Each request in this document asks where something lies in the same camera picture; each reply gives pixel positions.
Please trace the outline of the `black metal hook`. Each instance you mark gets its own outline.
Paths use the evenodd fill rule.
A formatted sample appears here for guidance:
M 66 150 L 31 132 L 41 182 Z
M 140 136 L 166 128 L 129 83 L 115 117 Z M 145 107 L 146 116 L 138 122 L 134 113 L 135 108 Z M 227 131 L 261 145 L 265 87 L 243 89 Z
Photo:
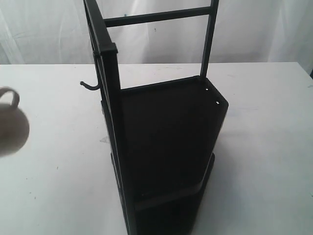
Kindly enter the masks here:
M 80 85 L 83 86 L 84 88 L 90 90 L 90 91 L 96 91 L 100 88 L 99 84 L 97 84 L 96 86 L 91 86 L 83 81 L 80 81 Z

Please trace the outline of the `black metal shelf rack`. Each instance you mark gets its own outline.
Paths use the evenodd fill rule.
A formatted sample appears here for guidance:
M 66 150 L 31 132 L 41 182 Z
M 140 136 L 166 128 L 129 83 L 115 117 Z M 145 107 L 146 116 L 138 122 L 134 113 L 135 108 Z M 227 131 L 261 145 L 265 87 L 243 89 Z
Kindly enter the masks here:
M 104 19 L 84 1 L 117 188 L 127 233 L 187 235 L 213 168 L 228 102 L 207 78 L 219 3 Z M 121 88 L 108 28 L 208 16 L 198 75 Z

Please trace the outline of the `pink ceramic mug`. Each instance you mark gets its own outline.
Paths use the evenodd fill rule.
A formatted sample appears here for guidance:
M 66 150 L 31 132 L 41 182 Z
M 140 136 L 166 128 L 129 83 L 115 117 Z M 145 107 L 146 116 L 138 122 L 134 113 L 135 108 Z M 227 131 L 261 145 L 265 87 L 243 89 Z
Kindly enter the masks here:
M 10 103 L 0 104 L 0 156 L 18 152 L 27 142 L 30 125 L 25 113 L 19 108 L 20 95 L 10 87 L 1 87 L 0 95 L 12 94 Z

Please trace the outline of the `white backdrop curtain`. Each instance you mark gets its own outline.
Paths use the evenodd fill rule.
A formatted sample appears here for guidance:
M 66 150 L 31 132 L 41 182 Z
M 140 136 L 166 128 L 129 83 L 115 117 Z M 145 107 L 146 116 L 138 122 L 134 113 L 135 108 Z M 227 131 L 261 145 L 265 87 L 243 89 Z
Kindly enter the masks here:
M 121 64 L 199 63 L 207 16 L 109 29 Z M 80 0 L 3 0 L 2 64 L 90 64 Z M 210 62 L 298 62 L 313 67 L 310 0 L 222 0 Z

